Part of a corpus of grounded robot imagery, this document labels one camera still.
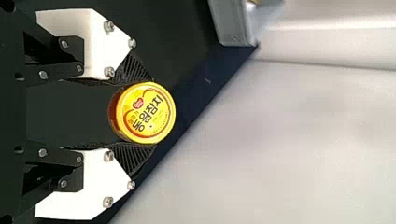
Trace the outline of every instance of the red logo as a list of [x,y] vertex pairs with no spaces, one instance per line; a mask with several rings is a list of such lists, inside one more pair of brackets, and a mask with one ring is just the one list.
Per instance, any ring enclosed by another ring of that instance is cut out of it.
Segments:
[[139,99],[137,99],[136,102],[134,102],[133,106],[135,109],[139,109],[140,107],[143,106],[144,103],[145,102],[143,101],[143,98],[139,98]]

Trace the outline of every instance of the cylindrical can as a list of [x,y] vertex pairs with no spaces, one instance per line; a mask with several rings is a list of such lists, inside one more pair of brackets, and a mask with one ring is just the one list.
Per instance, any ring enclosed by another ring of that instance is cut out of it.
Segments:
[[154,82],[121,89],[111,98],[107,112],[110,126],[120,138],[140,144],[161,142],[176,120],[171,94]]

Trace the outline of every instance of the black metal bracket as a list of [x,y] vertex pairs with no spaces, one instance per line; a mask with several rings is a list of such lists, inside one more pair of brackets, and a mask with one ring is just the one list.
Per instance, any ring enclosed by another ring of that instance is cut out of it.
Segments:
[[84,156],[68,149],[28,141],[25,158],[23,194],[19,214],[23,214],[53,191],[78,192],[83,189]]
[[0,120],[7,133],[1,141],[0,158],[3,223],[4,218],[12,221],[53,191],[83,189],[82,154],[26,141],[25,113],[26,88],[84,73],[84,39],[52,35],[17,10],[11,0],[0,1],[0,26],[0,100],[4,105]]

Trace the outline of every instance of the yellow label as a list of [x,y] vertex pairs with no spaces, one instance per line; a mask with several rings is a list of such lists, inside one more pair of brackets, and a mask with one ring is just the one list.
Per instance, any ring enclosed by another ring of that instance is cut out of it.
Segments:
[[170,133],[176,118],[172,96],[153,82],[133,85],[117,104],[117,123],[131,140],[155,144]]

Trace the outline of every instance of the bolt head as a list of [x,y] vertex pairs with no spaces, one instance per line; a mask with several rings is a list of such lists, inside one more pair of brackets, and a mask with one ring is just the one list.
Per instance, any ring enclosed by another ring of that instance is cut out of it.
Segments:
[[77,157],[77,158],[76,158],[76,162],[77,162],[77,163],[82,163],[82,157]]
[[128,190],[134,190],[136,188],[136,183],[134,181],[128,182]]
[[82,68],[81,65],[77,65],[77,71],[81,73],[84,71],[84,69]]
[[44,158],[48,156],[48,151],[45,148],[41,148],[40,150],[38,150],[38,156]]
[[105,153],[105,161],[114,161],[114,152],[113,151],[107,151]]
[[103,207],[104,207],[104,208],[109,208],[109,207],[111,207],[111,206],[113,205],[113,203],[114,203],[113,197],[105,197],[105,198],[103,199]]
[[130,39],[128,41],[128,45],[130,49],[135,49],[137,47],[137,41],[136,39]]
[[49,75],[48,75],[48,73],[47,73],[46,71],[40,71],[40,72],[38,73],[38,75],[39,75],[40,78],[43,79],[43,80],[49,79]]
[[106,77],[114,77],[116,75],[116,70],[113,67],[105,68],[105,76]]
[[61,45],[62,45],[62,48],[64,48],[64,49],[69,48],[69,43],[67,43],[67,41],[65,41],[65,40],[61,41]]
[[112,21],[105,21],[104,27],[107,33],[114,32],[115,30],[115,25]]
[[66,180],[62,180],[61,183],[59,183],[59,187],[61,187],[61,189],[64,189],[67,187],[67,181]]

